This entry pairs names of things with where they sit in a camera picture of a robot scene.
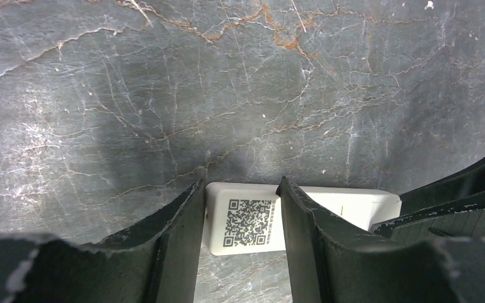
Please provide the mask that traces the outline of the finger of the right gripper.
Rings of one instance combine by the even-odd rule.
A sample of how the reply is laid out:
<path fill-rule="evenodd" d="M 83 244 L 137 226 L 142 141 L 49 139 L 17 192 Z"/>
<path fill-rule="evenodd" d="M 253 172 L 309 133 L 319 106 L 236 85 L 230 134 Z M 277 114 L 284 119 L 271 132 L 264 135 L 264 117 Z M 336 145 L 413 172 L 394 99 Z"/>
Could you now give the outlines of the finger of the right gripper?
<path fill-rule="evenodd" d="M 370 232 L 393 241 L 485 236 L 485 191 L 374 224 Z"/>
<path fill-rule="evenodd" d="M 485 170 L 485 157 L 471 166 L 400 195 L 400 214 L 409 215 L 472 194 L 474 180 Z"/>

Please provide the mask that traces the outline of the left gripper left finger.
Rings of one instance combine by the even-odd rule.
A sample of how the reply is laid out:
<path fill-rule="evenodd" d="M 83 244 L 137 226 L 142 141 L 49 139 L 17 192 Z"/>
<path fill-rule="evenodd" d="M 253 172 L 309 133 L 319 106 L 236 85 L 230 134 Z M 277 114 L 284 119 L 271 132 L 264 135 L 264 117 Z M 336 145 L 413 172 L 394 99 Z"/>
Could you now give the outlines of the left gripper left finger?
<path fill-rule="evenodd" d="M 97 243 L 0 233 L 0 302 L 192 302 L 205 207 L 198 181 Z"/>

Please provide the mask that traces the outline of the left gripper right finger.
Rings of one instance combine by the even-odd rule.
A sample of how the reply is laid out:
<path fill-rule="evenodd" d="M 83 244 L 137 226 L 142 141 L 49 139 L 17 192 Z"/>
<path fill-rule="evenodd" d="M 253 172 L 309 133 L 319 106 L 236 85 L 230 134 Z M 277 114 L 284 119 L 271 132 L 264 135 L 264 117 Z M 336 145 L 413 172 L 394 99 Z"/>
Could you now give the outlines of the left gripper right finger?
<path fill-rule="evenodd" d="M 485 237 L 403 244 L 349 223 L 286 177 L 277 194 L 294 302 L 485 302 Z"/>

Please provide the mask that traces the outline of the white remote control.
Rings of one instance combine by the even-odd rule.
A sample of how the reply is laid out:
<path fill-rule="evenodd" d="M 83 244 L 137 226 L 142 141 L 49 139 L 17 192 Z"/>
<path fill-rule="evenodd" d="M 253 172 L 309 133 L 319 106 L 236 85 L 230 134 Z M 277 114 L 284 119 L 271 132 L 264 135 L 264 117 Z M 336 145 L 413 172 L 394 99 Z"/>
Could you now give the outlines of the white remote control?
<path fill-rule="evenodd" d="M 206 186 L 202 242 L 215 256 L 283 251 L 282 200 L 268 184 L 212 182 Z M 378 189 L 304 186 L 318 204 L 355 226 L 400 215 L 400 197 Z"/>

